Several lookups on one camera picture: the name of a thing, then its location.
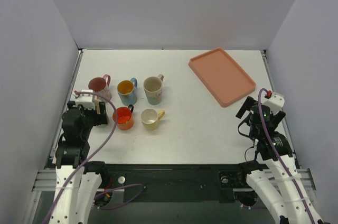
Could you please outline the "yellow mug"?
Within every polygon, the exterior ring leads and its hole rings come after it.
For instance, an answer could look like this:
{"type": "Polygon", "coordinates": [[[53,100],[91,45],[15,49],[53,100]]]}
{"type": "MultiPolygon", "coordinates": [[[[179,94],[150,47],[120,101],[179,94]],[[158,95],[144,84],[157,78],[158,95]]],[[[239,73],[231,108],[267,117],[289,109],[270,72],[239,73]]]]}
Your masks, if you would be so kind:
{"type": "Polygon", "coordinates": [[[141,121],[146,130],[155,130],[164,115],[164,110],[156,111],[155,109],[148,108],[142,111],[141,121]]]}

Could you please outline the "orange mug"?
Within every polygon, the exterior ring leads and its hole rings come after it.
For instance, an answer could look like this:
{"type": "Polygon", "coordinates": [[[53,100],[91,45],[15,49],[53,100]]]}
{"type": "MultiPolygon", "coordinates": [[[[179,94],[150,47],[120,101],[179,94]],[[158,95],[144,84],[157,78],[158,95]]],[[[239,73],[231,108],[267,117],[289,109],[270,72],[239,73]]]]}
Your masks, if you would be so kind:
{"type": "Polygon", "coordinates": [[[120,130],[129,130],[134,125],[133,119],[134,105],[130,104],[127,107],[120,107],[113,113],[113,121],[117,123],[120,130]]]}

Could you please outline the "seashell coral mug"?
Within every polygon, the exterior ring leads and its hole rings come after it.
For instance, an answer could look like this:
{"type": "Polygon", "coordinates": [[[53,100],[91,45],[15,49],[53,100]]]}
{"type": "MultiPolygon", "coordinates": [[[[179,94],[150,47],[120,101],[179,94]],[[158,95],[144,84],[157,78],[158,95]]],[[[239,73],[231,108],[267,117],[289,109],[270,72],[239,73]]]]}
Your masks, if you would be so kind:
{"type": "Polygon", "coordinates": [[[162,74],[145,79],[143,88],[149,104],[158,105],[162,101],[163,79],[164,76],[162,74]]]}

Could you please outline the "pink floral mug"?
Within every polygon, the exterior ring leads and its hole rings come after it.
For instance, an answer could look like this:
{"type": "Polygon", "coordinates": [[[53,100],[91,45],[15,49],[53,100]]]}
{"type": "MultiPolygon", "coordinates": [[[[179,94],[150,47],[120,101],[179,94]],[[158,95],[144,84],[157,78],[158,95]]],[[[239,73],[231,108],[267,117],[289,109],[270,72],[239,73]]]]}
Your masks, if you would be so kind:
{"type": "Polygon", "coordinates": [[[111,91],[109,89],[110,81],[110,75],[105,74],[103,77],[96,77],[91,79],[88,83],[88,88],[110,100],[112,97],[111,91]]]}

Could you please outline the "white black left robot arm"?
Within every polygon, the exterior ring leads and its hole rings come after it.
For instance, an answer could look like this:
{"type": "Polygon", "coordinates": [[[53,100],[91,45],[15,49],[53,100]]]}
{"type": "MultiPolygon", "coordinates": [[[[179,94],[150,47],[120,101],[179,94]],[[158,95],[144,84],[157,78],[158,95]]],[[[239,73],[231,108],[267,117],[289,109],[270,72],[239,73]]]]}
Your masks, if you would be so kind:
{"type": "Polygon", "coordinates": [[[87,162],[89,135],[93,127],[106,125],[103,101],[69,101],[62,115],[63,130],[55,154],[57,175],[50,223],[87,223],[96,191],[109,183],[104,162],[87,162]]]}

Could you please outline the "blue butterfly mug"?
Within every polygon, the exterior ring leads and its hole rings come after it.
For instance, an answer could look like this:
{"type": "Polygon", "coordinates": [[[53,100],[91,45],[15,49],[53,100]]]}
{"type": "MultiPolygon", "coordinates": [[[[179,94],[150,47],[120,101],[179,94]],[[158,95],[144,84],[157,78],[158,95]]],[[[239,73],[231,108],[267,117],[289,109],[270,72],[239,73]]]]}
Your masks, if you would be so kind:
{"type": "Polygon", "coordinates": [[[137,102],[137,88],[138,82],[136,78],[121,81],[117,86],[118,95],[121,102],[125,106],[134,105],[137,102]]]}

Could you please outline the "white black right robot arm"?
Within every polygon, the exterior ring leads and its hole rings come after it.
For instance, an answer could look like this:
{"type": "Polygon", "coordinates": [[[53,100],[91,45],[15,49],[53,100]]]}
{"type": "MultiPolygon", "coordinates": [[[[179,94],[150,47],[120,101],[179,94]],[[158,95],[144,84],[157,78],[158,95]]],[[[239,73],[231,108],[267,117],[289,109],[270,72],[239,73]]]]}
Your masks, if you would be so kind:
{"type": "Polygon", "coordinates": [[[276,130],[286,115],[282,111],[285,100],[272,92],[265,97],[264,103],[247,97],[236,117],[248,112],[241,122],[250,127],[246,137],[253,141],[255,154],[261,156],[273,178],[267,178],[257,160],[252,160],[239,165],[237,183],[257,193],[275,223],[324,223],[301,182],[287,138],[276,130]]]}

